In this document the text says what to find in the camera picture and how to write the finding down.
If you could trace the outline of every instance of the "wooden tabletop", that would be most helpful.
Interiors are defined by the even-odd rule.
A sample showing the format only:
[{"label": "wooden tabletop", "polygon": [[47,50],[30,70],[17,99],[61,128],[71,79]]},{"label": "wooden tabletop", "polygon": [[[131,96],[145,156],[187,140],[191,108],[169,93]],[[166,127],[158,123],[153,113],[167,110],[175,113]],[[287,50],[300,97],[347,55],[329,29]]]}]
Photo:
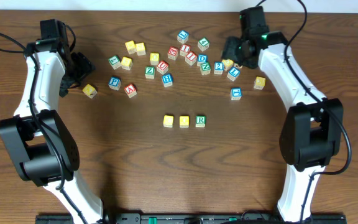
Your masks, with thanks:
[{"label": "wooden tabletop", "polygon": [[[288,38],[303,21],[302,14],[266,13],[270,30]],[[60,98],[59,114],[80,150],[80,171],[90,188],[106,203],[145,213],[241,213],[272,210],[281,196],[286,163],[278,137],[286,116],[272,84],[254,90],[259,70],[242,68],[232,82],[225,75],[201,76],[200,68],[167,58],[179,47],[177,34],[209,39],[209,62],[220,58],[226,37],[240,35],[238,13],[0,11],[0,32],[22,44],[40,37],[39,21],[59,19],[77,36],[75,51],[84,53],[96,70],[85,80],[98,89],[89,99],[81,89]],[[144,42],[147,55],[128,55],[124,43]],[[15,48],[0,39],[0,47]],[[358,14],[310,14],[293,53],[309,79],[344,105],[344,125],[351,138],[353,160],[343,175],[320,178],[313,212],[344,212],[358,223]],[[169,63],[173,86],[164,88],[160,75],[146,80],[151,52]],[[113,70],[108,58],[130,56],[131,71]],[[20,54],[0,52],[0,119],[10,118],[22,97],[27,65]],[[133,83],[137,96],[128,98],[123,86],[111,90],[111,76]],[[230,100],[230,89],[243,97]],[[173,128],[162,126],[173,114]],[[190,128],[179,128],[180,115],[190,116]],[[195,128],[195,116],[205,114],[205,128]],[[327,170],[346,159],[341,151]],[[0,139],[0,223],[33,223],[40,213],[65,213],[53,195],[23,182]]]}]

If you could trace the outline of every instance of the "blue block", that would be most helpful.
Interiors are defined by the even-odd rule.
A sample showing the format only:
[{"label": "blue block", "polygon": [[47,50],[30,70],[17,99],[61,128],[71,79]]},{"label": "blue block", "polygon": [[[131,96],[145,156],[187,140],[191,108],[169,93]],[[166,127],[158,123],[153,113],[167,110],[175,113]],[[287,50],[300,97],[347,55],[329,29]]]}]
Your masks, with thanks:
[{"label": "blue block", "polygon": [[207,55],[203,55],[203,54],[198,55],[197,62],[206,63],[207,61],[208,61]]},{"label": "blue block", "polygon": [[118,86],[119,82],[120,82],[119,78],[111,77],[109,85],[116,87]]},{"label": "blue block", "polygon": [[231,89],[231,95],[232,96],[242,96],[241,89],[240,88]]},{"label": "blue block", "polygon": [[229,74],[232,75],[233,77],[237,77],[240,75],[240,70],[233,67],[230,69]]},{"label": "blue block", "polygon": [[223,70],[223,67],[222,62],[215,62],[215,70]]},{"label": "blue block", "polygon": [[171,74],[166,74],[162,76],[162,82],[164,84],[172,82],[172,76]]},{"label": "blue block", "polygon": [[186,39],[186,37],[189,36],[189,33],[187,33],[186,31],[182,30],[179,32],[178,36],[182,39]]}]

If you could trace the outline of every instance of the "white backdrop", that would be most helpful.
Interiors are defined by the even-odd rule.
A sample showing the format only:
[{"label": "white backdrop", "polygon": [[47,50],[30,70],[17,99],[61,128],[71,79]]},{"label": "white backdrop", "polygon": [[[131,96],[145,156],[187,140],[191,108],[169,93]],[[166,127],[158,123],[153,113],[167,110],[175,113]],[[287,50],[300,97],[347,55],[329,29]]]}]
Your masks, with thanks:
[{"label": "white backdrop", "polygon": [[[259,0],[0,0],[0,9],[238,12]],[[309,12],[358,13],[358,0],[304,0]],[[301,12],[297,0],[267,0],[268,12]]]}]

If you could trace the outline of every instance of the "wooden table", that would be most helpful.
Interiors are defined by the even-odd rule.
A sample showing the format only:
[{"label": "wooden table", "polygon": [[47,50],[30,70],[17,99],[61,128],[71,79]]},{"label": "wooden table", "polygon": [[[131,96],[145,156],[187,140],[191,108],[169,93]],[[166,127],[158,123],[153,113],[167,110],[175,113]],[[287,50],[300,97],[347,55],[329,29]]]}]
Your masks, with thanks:
[{"label": "wooden table", "polygon": [[[287,37],[303,20],[302,14],[266,16],[270,29]],[[232,82],[225,75],[201,76],[181,56],[176,62],[167,58],[185,29],[197,54],[197,40],[207,37],[209,62],[219,60],[226,37],[240,35],[238,13],[0,11],[0,32],[25,45],[40,37],[39,21],[51,18],[73,28],[75,51],[97,68],[85,80],[98,88],[96,97],[70,90],[59,108],[80,149],[80,170],[96,195],[145,213],[273,209],[285,177],[278,137],[286,112],[272,84],[253,90],[255,77],[264,75],[259,70],[243,68]],[[147,56],[131,55],[131,71],[113,70],[108,58],[128,56],[128,40],[145,42]],[[14,48],[2,39],[0,47]],[[310,14],[293,51],[310,80],[328,98],[341,99],[354,153],[346,173],[319,180],[312,210],[344,212],[349,223],[358,223],[358,15]],[[173,86],[164,88],[160,75],[145,79],[151,52],[169,63]],[[22,55],[0,52],[0,119],[10,118],[19,105],[26,74]],[[123,86],[109,89],[112,75],[123,85],[134,83],[137,96],[128,98]],[[230,100],[232,87],[242,88],[240,101]],[[175,115],[174,128],[163,128],[165,114]],[[190,115],[190,128],[179,128],[181,114]],[[204,129],[194,127],[197,114],[207,116]],[[339,169],[345,158],[342,142],[327,170]],[[0,223],[33,223],[39,213],[65,212],[49,192],[20,180],[0,139]]]}]

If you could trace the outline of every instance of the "toy block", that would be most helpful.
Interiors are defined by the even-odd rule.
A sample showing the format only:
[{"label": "toy block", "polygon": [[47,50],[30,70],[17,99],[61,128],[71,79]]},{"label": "toy block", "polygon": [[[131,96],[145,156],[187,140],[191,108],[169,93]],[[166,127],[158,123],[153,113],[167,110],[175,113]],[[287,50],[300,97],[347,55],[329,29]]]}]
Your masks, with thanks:
[{"label": "toy block", "polygon": [[125,46],[127,47],[129,54],[133,54],[136,52],[136,46],[135,46],[135,42],[133,40],[126,42]]},{"label": "toy block", "polygon": [[266,78],[256,77],[254,81],[254,88],[257,90],[263,90],[265,86]]},{"label": "toy block", "polygon": [[187,40],[189,39],[189,33],[187,33],[186,31],[182,30],[179,32],[178,34],[178,41],[182,44],[186,43]]},{"label": "toy block", "polygon": [[199,54],[197,57],[197,66],[200,66],[203,63],[206,63],[208,61],[208,56]]},{"label": "toy block", "polygon": [[168,64],[164,61],[161,61],[158,65],[157,65],[157,71],[159,73],[161,73],[162,75],[165,74],[168,71]]},{"label": "toy block", "polygon": [[110,65],[112,66],[112,69],[114,69],[114,70],[121,67],[121,62],[119,61],[119,58],[117,55],[112,56],[109,59],[109,62],[110,62]]},{"label": "toy block", "polygon": [[127,57],[122,57],[121,67],[126,70],[130,70],[132,68],[132,59]]},{"label": "toy block", "polygon": [[222,62],[215,62],[214,66],[214,74],[215,75],[222,75],[223,74],[223,63]]},{"label": "toy block", "polygon": [[119,90],[119,88],[121,87],[120,79],[111,77],[109,82],[109,87],[112,88],[113,90]]},{"label": "toy block", "polygon": [[179,117],[179,127],[188,128],[189,127],[189,116],[180,116]]},{"label": "toy block", "polygon": [[206,124],[206,116],[196,116],[196,128],[204,128]]},{"label": "toy block", "polygon": [[201,64],[200,71],[202,75],[208,75],[209,73],[211,73],[211,65],[209,64],[209,62]]},{"label": "toy block", "polygon": [[194,52],[189,52],[186,55],[185,61],[187,62],[187,64],[189,64],[190,66],[194,65],[194,63],[196,63],[197,61],[197,55]]},{"label": "toy block", "polygon": [[151,53],[150,54],[150,64],[158,65],[160,61],[160,54],[159,53]]},{"label": "toy block", "polygon": [[208,47],[209,47],[208,39],[205,38],[205,37],[202,38],[201,40],[198,41],[197,46],[201,51],[204,51],[204,50],[208,49]]},{"label": "toy block", "polygon": [[144,43],[138,43],[136,46],[136,53],[138,56],[146,54],[146,48],[144,47]]},{"label": "toy block", "polygon": [[230,98],[231,100],[240,100],[242,97],[241,89],[240,88],[233,88],[230,91]]},{"label": "toy block", "polygon": [[232,66],[233,66],[233,61],[230,59],[227,60],[222,60],[223,66],[224,66],[224,70],[227,71],[229,70]]},{"label": "toy block", "polygon": [[132,98],[133,96],[135,96],[137,94],[136,88],[132,84],[129,84],[128,86],[125,86],[125,92],[127,93],[127,95],[130,98]]},{"label": "toy block", "polygon": [[82,89],[82,92],[84,92],[85,93],[85,95],[87,95],[89,98],[93,98],[94,96],[96,96],[96,94],[98,93],[97,91],[96,91],[96,89],[95,88],[93,88],[93,86],[91,86],[91,85],[89,85],[89,84],[87,84],[86,86],[85,86],[85,88],[83,88]]},{"label": "toy block", "polygon": [[180,47],[179,54],[180,54],[180,56],[186,57],[186,55],[189,54],[190,50],[191,50],[191,47],[190,47],[189,45],[183,44],[183,45]]},{"label": "toy block", "polygon": [[242,69],[242,65],[239,65],[237,63],[234,63],[233,66],[234,66],[234,68]]},{"label": "toy block", "polygon": [[163,125],[166,128],[172,128],[173,127],[173,116],[165,115]]},{"label": "toy block", "polygon": [[230,71],[227,73],[227,77],[234,81],[240,75],[240,70],[236,68],[231,68]]},{"label": "toy block", "polygon": [[144,75],[146,76],[146,78],[154,79],[155,68],[153,66],[146,66]]},{"label": "toy block", "polygon": [[162,83],[164,84],[164,87],[172,86],[173,79],[171,74],[163,75],[162,77]]},{"label": "toy block", "polygon": [[179,49],[176,47],[170,47],[168,51],[168,58],[172,60],[176,60],[179,55]]}]

